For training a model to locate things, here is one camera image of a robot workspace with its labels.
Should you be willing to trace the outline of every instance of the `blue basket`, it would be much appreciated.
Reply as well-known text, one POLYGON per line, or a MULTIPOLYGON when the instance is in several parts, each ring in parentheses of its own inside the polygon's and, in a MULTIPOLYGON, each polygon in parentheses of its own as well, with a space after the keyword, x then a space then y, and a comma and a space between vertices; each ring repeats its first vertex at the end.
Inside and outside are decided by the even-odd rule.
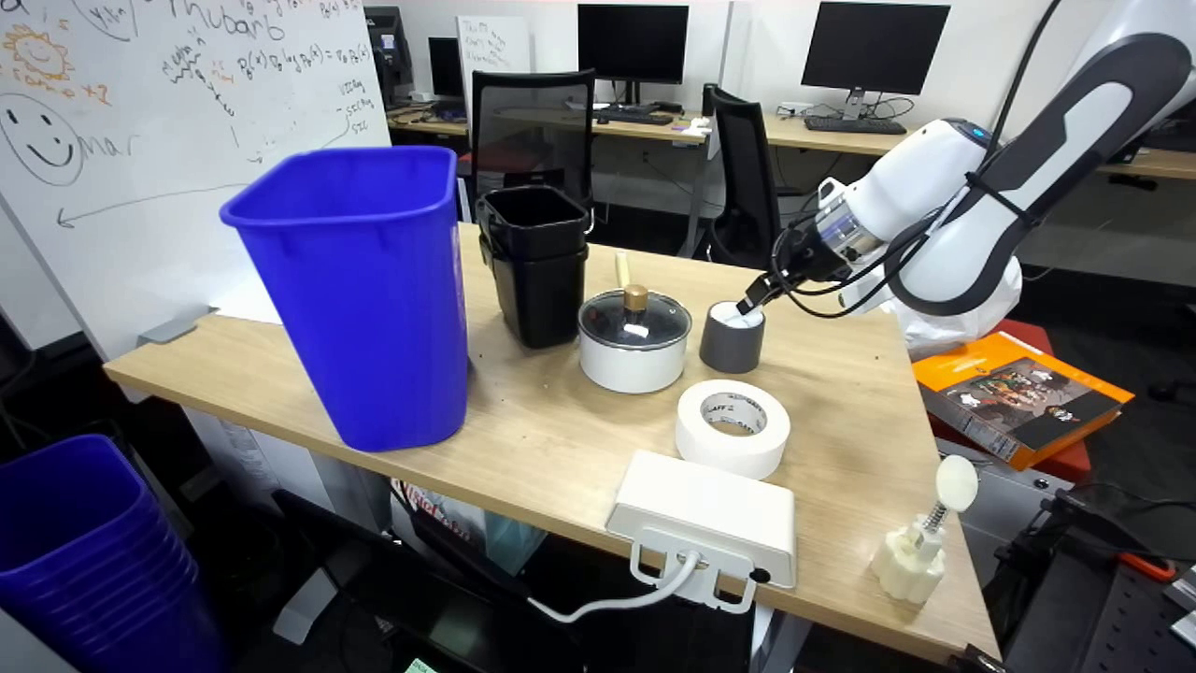
POLYGON ((0 463, 0 607, 80 669, 223 669, 188 546, 101 434, 0 463))
POLYGON ((220 211, 351 450, 435 445, 465 423, 453 187, 438 147, 318 149, 220 211))

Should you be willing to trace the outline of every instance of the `book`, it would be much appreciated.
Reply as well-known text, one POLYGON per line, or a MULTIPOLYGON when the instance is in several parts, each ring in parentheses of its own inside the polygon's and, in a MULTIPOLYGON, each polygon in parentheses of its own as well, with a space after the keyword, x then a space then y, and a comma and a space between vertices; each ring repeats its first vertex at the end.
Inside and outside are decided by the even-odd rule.
POLYGON ((913 369, 938 423, 1015 470, 1111 428, 1132 399, 1127 389, 1003 330, 928 357, 913 369))

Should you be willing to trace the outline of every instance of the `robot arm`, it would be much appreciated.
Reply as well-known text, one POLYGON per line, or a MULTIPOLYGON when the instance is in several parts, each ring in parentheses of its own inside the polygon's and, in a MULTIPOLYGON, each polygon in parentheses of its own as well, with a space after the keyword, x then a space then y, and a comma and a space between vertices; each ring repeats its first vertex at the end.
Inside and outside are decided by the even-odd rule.
POLYGON ((985 334, 1021 299, 1013 256, 1025 237, 1092 168, 1196 95, 1193 54, 1196 0, 1125 0, 1010 147, 985 149, 985 131, 936 121, 863 181, 827 181, 815 221, 779 237, 741 311, 802 279, 838 279, 842 294, 881 291, 858 307, 881 303, 906 314, 906 330, 983 314, 957 342, 985 334))

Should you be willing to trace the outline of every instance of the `power cord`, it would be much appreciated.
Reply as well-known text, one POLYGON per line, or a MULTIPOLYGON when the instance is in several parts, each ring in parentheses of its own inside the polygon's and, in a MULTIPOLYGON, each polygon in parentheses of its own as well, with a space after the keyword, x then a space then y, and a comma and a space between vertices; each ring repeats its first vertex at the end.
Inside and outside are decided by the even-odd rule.
POLYGON ((556 610, 549 610, 549 607, 538 601, 538 598, 528 598, 528 607, 534 607, 538 612, 546 612, 546 617, 556 622, 556 626, 574 626, 574 622, 583 622, 585 612, 603 612, 603 610, 648 610, 648 607, 659 607, 659 601, 671 598, 671 595, 696 575, 696 567, 700 567, 700 552, 691 550, 691 552, 684 552, 679 567, 676 567, 668 580, 660 580, 655 592, 648 592, 648 595, 635 595, 635 598, 597 598, 597 601, 585 601, 585 607, 579 607, 579 610, 573 610, 573 612, 556 612, 556 610))

